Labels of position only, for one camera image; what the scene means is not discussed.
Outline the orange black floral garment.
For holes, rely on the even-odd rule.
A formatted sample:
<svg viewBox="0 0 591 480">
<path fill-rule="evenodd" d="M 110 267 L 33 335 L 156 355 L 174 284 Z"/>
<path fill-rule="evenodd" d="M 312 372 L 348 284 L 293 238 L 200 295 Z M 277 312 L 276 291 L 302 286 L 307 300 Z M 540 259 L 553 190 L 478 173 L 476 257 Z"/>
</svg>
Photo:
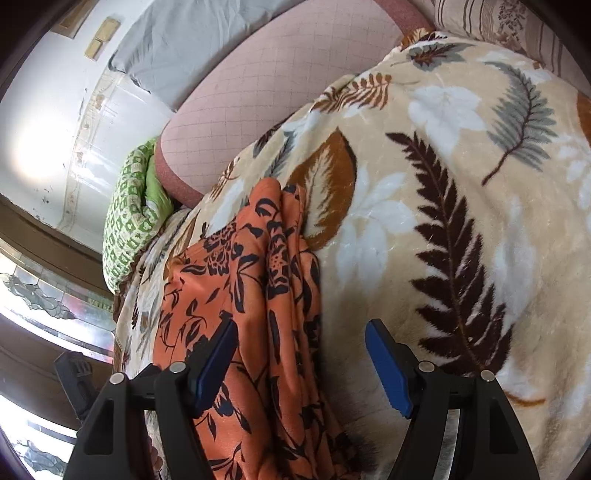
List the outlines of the orange black floral garment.
<svg viewBox="0 0 591 480">
<path fill-rule="evenodd" d="M 301 234 L 304 190 L 266 178 L 221 231 L 175 257 L 152 360 L 185 359 L 221 321 L 238 348 L 194 423 L 218 479 L 356 479 L 320 381 L 321 272 Z"/>
</svg>

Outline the green checkered pillow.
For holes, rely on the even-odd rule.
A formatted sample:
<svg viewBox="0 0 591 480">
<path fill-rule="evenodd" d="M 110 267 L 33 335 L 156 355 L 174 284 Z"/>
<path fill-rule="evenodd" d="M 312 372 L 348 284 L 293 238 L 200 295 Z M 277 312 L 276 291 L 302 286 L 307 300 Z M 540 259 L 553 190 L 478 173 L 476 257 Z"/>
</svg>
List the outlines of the green checkered pillow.
<svg viewBox="0 0 591 480">
<path fill-rule="evenodd" d="M 113 294 L 131 272 L 137 254 L 173 212 L 172 201 L 155 173 L 156 145 L 152 138 L 128 154 L 107 209 L 102 272 Z"/>
</svg>

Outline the beige leaf print blanket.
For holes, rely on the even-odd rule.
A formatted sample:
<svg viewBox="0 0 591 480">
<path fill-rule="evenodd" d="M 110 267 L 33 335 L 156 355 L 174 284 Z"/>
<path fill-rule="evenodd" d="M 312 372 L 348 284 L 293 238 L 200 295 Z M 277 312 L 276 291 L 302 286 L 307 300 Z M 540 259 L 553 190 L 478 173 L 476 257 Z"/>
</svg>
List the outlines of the beige leaf print blanket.
<svg viewBox="0 0 591 480">
<path fill-rule="evenodd" d="M 116 368 L 152 360 L 175 257 L 221 231 L 263 179 L 304 190 L 320 264 L 322 395 L 388 476 L 406 433 L 370 361 L 378 318 L 445 372 L 498 378 L 544 479 L 590 443 L 590 101 L 521 55 L 418 33 L 235 156 L 171 215 L 121 286 Z"/>
</svg>

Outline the striped beige bed sheet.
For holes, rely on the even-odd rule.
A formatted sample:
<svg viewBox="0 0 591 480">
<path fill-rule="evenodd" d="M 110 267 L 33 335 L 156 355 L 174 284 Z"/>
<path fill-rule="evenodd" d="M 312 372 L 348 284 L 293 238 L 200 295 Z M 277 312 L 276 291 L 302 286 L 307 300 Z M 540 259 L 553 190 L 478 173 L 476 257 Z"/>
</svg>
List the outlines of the striped beige bed sheet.
<svg viewBox="0 0 591 480">
<path fill-rule="evenodd" d="M 484 41 L 523 54 L 543 68 L 590 94 L 590 83 L 557 34 L 520 1 L 415 1 L 439 30 Z"/>
</svg>

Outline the grey pillow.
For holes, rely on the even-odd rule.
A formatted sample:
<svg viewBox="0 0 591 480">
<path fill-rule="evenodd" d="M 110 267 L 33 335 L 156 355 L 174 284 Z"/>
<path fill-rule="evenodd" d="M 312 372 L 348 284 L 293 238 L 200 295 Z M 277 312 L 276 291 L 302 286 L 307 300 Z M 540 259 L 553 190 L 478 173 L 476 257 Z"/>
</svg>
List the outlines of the grey pillow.
<svg viewBox="0 0 591 480">
<path fill-rule="evenodd" d="M 119 43 L 108 68 L 175 111 L 240 43 L 297 1 L 154 1 Z"/>
</svg>

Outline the pink bolster pillow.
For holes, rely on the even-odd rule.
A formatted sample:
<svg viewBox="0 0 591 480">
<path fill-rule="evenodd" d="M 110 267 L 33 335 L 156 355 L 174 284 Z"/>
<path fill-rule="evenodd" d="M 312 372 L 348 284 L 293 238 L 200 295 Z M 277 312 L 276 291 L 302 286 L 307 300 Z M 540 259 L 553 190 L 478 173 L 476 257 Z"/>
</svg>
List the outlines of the pink bolster pillow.
<svg viewBox="0 0 591 480">
<path fill-rule="evenodd" d="M 376 65 L 403 36 L 430 27 L 419 1 L 304 1 L 232 50 L 163 129 L 155 171 L 193 207 L 245 147 L 335 80 Z"/>
</svg>

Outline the window with frame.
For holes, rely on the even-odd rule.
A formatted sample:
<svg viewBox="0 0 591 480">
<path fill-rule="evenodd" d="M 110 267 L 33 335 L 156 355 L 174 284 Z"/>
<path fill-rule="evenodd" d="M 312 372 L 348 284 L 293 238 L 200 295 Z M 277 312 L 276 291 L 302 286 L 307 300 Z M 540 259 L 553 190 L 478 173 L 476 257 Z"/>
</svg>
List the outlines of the window with frame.
<svg viewBox="0 0 591 480">
<path fill-rule="evenodd" d="M 35 479 L 62 478 L 79 427 L 55 360 L 83 354 L 96 387 L 112 371 L 99 266 L 97 254 L 1 200 L 1 429 Z"/>
</svg>

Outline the small gold wall frame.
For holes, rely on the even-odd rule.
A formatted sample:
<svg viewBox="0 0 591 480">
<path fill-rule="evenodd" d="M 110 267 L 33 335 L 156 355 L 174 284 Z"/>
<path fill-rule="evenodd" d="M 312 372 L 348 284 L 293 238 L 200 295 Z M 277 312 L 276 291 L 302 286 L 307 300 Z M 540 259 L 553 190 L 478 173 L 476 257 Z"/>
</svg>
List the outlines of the small gold wall frame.
<svg viewBox="0 0 591 480">
<path fill-rule="evenodd" d="M 118 20 L 107 17 L 96 31 L 91 42 L 85 50 L 84 55 L 87 58 L 95 61 L 98 58 L 100 52 L 113 38 L 119 27 L 120 22 Z"/>
</svg>

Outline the large gold wall frame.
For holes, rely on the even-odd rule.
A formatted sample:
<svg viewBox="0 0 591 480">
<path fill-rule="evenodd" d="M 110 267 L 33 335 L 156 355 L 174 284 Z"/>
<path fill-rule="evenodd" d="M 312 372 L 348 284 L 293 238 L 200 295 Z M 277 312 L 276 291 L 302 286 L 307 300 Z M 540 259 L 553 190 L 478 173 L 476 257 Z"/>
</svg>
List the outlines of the large gold wall frame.
<svg viewBox="0 0 591 480">
<path fill-rule="evenodd" d="M 97 4 L 98 0 L 78 1 L 52 26 L 51 32 L 74 39 Z"/>
</svg>

